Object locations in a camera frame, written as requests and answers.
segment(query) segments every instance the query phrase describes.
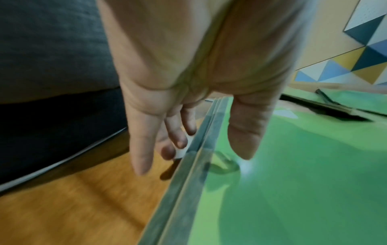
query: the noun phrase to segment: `blue triangle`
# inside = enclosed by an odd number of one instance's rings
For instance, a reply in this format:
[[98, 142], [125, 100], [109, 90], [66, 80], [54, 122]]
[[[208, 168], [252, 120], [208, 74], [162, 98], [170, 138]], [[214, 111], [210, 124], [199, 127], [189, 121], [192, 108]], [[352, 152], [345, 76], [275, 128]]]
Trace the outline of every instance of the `blue triangle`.
[[344, 75], [344, 74], [347, 74], [349, 72], [350, 72], [350, 70], [342, 67], [341, 65], [337, 64], [333, 60], [329, 60], [327, 65], [325, 66], [324, 70], [322, 71], [321, 76], [318, 79], [318, 81], [327, 80], [329, 78]]
[[296, 82], [316, 82], [316, 80], [314, 80], [310, 76], [306, 75], [302, 71], [297, 72], [297, 76], [295, 77], [294, 81], [296, 81]]
[[347, 35], [355, 39], [361, 44], [367, 45], [370, 41], [372, 35], [378, 28], [380, 22], [382, 21], [384, 15], [377, 17], [376, 19], [367, 21], [361, 25], [355, 26], [349, 30], [344, 31]]
[[352, 68], [352, 71], [357, 71], [384, 62], [387, 62], [386, 56], [367, 46], [358, 61], [356, 62], [355, 66]]

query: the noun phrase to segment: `palm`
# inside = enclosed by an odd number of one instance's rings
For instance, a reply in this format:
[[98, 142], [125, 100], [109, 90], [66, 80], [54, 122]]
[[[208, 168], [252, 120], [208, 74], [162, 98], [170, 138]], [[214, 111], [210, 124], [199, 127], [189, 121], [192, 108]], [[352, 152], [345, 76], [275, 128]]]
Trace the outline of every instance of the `palm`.
[[195, 133], [194, 106], [211, 91], [235, 96], [230, 144], [241, 157], [252, 157], [292, 72], [308, 1], [108, 2], [100, 9], [136, 172], [150, 168], [154, 145], [165, 159], [174, 156], [172, 142], [186, 146], [180, 124]]

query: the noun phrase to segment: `light blue triangle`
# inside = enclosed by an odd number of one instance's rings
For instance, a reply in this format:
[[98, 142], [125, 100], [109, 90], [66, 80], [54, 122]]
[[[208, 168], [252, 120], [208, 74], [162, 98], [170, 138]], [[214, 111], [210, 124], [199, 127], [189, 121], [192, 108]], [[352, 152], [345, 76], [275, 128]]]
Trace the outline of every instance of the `light blue triangle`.
[[306, 75], [302, 71], [297, 72], [297, 76], [295, 77], [294, 81], [296, 81], [296, 82], [316, 82], [316, 80], [314, 80], [310, 76]]
[[342, 67], [341, 65], [337, 64], [333, 60], [329, 60], [318, 81], [327, 80], [329, 78], [344, 75], [349, 72], [350, 70]]

